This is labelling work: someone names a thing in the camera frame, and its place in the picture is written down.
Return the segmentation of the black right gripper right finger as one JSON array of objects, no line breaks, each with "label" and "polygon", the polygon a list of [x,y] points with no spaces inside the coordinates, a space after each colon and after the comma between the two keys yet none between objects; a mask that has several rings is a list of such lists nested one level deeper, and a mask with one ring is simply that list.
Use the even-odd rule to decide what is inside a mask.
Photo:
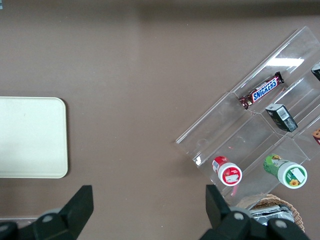
[{"label": "black right gripper right finger", "polygon": [[211,228],[206,240],[308,240],[309,237],[293,222],[276,218],[262,225],[243,209],[231,210],[218,188],[207,185],[205,208]]}]

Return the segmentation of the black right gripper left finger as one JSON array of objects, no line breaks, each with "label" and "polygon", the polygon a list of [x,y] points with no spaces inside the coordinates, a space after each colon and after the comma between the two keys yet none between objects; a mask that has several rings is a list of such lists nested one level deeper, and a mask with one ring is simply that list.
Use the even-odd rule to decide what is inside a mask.
[{"label": "black right gripper left finger", "polygon": [[93,187],[83,185],[58,211],[50,210],[18,228],[15,221],[0,223],[2,240],[76,240],[94,211]]}]

